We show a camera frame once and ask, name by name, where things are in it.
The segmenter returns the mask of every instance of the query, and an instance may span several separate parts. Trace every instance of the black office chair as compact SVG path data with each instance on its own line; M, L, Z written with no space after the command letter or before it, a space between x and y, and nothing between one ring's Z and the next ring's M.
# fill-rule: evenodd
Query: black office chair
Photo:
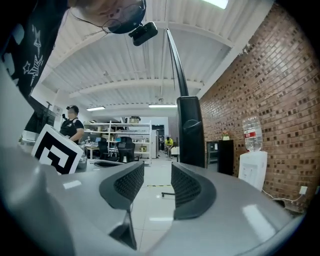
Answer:
M130 163L135 160L135 147L136 145L132 142L130 137L121 137L121 142L116 143L116 147L119 151L119 162L124 162L124 157L126 157L126 162Z
M109 156L108 143L105 138L101 138L101 140L98 142L98 147L99 147L99 151L100 151L100 159L101 160L108 160L108 161L113 161L113 162L118 161L118 157Z

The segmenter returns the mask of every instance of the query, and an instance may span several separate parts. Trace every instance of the black and white marker board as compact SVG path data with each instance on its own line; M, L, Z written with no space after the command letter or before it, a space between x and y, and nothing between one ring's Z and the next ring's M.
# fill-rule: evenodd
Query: black and white marker board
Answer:
M73 174L83 150L52 126L46 124L31 154L39 159L41 164L54 166L60 174Z

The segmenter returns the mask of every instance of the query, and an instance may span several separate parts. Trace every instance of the black apron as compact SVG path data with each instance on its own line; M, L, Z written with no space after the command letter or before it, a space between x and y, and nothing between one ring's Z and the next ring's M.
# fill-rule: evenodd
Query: black apron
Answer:
M77 133L77 129L75 127L75 122L78 120L78 118L75 118L73 120L65 120L60 128L60 133L64 136L68 136L71 138L73 135Z

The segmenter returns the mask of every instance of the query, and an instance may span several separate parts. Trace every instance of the black cabinet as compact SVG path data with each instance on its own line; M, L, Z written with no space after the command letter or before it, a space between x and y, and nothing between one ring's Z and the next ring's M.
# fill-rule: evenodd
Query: black cabinet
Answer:
M209 170L232 175L234 172L234 141L208 141L206 143L206 166Z

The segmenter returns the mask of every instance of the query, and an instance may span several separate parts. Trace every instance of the white water cooler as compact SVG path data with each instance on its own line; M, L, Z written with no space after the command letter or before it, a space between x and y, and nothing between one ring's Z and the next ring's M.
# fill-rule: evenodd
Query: white water cooler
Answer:
M268 153L265 151L248 152L240 155L238 178L262 191L267 170Z

